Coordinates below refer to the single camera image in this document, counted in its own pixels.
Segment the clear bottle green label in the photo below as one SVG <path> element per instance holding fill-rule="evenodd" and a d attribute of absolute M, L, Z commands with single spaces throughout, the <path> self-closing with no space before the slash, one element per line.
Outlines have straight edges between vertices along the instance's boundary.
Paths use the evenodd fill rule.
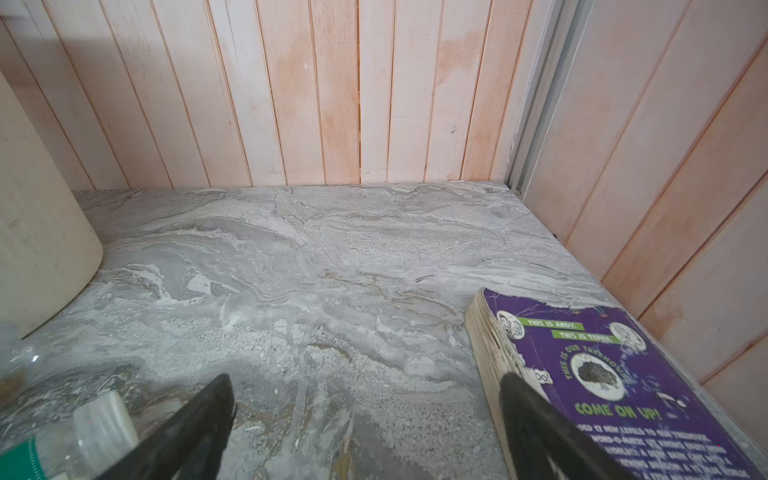
<path fill-rule="evenodd" d="M 1 454 L 3 479 L 94 479 L 138 445 L 121 397 L 110 391 Z"/>

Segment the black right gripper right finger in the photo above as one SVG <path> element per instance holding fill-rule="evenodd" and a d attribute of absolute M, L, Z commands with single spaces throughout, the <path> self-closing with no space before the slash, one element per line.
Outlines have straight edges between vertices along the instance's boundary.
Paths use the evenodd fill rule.
<path fill-rule="evenodd" d="M 502 377 L 499 404 L 518 479 L 634 477 L 520 376 Z"/>

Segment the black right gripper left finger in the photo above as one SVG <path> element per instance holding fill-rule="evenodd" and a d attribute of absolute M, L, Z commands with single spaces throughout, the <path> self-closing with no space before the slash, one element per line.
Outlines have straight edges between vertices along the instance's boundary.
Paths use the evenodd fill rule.
<path fill-rule="evenodd" d="M 235 414 L 230 376 L 220 374 L 99 477 L 215 479 Z"/>

